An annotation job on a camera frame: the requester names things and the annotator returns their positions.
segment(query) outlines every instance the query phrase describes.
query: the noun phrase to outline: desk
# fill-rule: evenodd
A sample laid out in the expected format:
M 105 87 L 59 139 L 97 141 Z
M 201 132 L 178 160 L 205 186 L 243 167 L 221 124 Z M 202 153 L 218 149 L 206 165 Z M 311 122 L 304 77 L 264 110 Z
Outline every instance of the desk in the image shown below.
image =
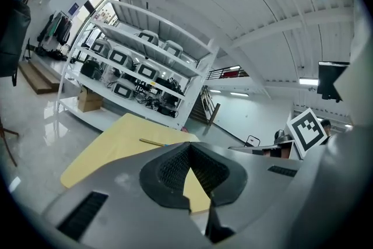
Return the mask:
M 62 173 L 62 185 L 70 188 L 111 161 L 158 148 L 139 141 L 140 138 L 165 144 L 199 141 L 193 134 L 177 131 L 127 113 L 97 137 L 69 165 Z M 192 213 L 209 208 L 210 199 L 191 169 L 185 179 L 184 196 L 190 199 Z

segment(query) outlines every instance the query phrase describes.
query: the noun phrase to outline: glossy floor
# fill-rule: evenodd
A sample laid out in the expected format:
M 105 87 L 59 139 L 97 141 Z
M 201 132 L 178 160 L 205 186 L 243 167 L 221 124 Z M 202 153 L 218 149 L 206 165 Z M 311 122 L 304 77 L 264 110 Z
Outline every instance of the glossy floor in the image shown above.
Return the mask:
M 0 78 L 0 116 L 5 128 L 20 134 L 6 134 L 18 163 L 16 168 L 0 140 L 3 179 L 9 186 L 16 178 L 20 184 L 12 193 L 22 204 L 41 213 L 64 191 L 59 178 L 71 162 L 101 133 L 60 107 L 57 94 L 36 95 L 22 74 L 17 86 L 10 78 Z M 219 146 L 241 145 L 219 127 L 188 120 L 185 127 L 201 141 Z

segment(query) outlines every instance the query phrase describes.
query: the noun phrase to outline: shelf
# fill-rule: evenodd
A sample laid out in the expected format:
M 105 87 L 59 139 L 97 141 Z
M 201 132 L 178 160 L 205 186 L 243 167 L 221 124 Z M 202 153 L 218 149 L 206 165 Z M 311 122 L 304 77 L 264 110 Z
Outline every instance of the shelf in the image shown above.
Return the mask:
M 78 109 L 78 97 L 60 99 L 59 103 L 72 114 L 101 131 L 109 129 L 114 122 L 121 118 L 120 115 L 110 112 L 104 108 L 88 112 L 81 112 Z
M 145 117 L 148 120 L 152 120 L 158 122 L 159 124 L 163 124 L 172 128 L 177 128 L 177 119 L 163 115 L 159 112 L 156 112 L 152 109 L 146 108 L 144 104 L 138 103 L 135 99 L 128 100 L 122 97 L 117 96 L 110 89 L 106 88 L 102 82 L 93 80 L 84 76 L 80 72 L 66 70 L 66 72 L 76 79 L 81 84 L 87 86 L 89 89 L 93 90 L 95 93 L 100 94 L 104 98 L 108 99 L 109 101 L 114 102 L 115 104 L 132 111 L 142 117 Z
M 200 60 L 211 53 L 209 47 L 200 39 L 149 10 L 115 0 L 110 0 L 109 3 L 120 22 L 140 30 L 157 33 L 163 41 L 175 41 L 195 60 Z
M 191 78 L 195 76 L 203 76 L 203 73 L 192 67 L 187 62 L 170 54 L 160 47 L 139 38 L 138 36 L 103 22 L 92 21 L 92 23 L 95 24 L 105 34 L 105 36 L 112 41 L 130 48 L 134 52 L 140 53 L 151 60 L 158 62 L 160 65 L 180 73 L 184 77 Z M 172 65 L 167 64 L 168 60 L 173 61 Z
M 94 52 L 92 52 L 92 51 L 90 51 L 90 50 L 88 50 L 86 48 L 81 47 L 81 46 L 76 46 L 75 48 L 77 48 L 81 52 L 86 53 L 89 56 L 94 57 L 95 59 L 97 59 L 99 61 L 102 61 L 102 62 L 104 62 L 104 63 L 106 63 L 108 65 L 111 65 L 113 68 L 119 69 L 120 71 L 122 71 L 122 72 L 124 72 L 124 73 L 126 73 L 128 75 L 131 75 L 131 76 L 133 76 L 133 77 L 135 77 L 135 78 L 137 78 L 137 79 L 139 79 L 141 81 L 144 81 L 145 83 L 150 84 L 150 85 L 152 85 L 155 88 L 163 90 L 163 91 L 165 91 L 165 92 L 167 92 L 167 93 L 169 93 L 169 94 L 171 94 L 171 95 L 173 95 L 173 96 L 175 96 L 175 97 L 177 97 L 177 98 L 179 98 L 181 100 L 185 100 L 185 96 L 183 96 L 183 95 L 181 95 L 179 93 L 176 93 L 173 90 L 168 89 L 167 87 L 164 87 L 163 85 L 158 84 L 158 83 L 156 83 L 156 82 L 148 79 L 147 77 L 144 77 L 144 76 L 142 76 L 142 75 L 140 75 L 140 74 L 138 74 L 136 72 L 132 72 L 131 70 L 125 68 L 124 66 L 122 66 L 120 64 L 117 64 L 114 61 L 106 59 L 106 58 L 102 57 L 101 55 L 98 55 L 98 54 L 96 54 L 96 53 L 94 53 Z

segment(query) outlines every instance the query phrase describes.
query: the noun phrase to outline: wooden staircase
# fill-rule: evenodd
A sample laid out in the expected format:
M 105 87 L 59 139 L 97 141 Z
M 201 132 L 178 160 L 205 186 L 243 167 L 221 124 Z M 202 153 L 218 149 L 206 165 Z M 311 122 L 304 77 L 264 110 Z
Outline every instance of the wooden staircase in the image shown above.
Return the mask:
M 36 94 L 58 91 L 59 80 L 41 63 L 31 59 L 20 62 L 18 67 Z
M 198 95 L 198 98 L 196 99 L 196 102 L 194 103 L 193 109 L 189 115 L 190 118 L 193 120 L 197 120 L 205 125 L 207 125 L 209 122 L 206 118 L 205 110 L 203 109 L 202 99 L 200 97 L 200 94 Z

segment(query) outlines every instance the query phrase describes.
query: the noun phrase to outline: computer monitor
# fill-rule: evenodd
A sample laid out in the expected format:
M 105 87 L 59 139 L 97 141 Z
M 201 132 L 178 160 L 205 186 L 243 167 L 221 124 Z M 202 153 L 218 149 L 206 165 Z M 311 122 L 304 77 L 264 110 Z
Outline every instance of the computer monitor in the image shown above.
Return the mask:
M 341 100 L 334 82 L 350 65 L 349 62 L 319 61 L 319 85 L 317 93 L 322 95 L 324 100 Z

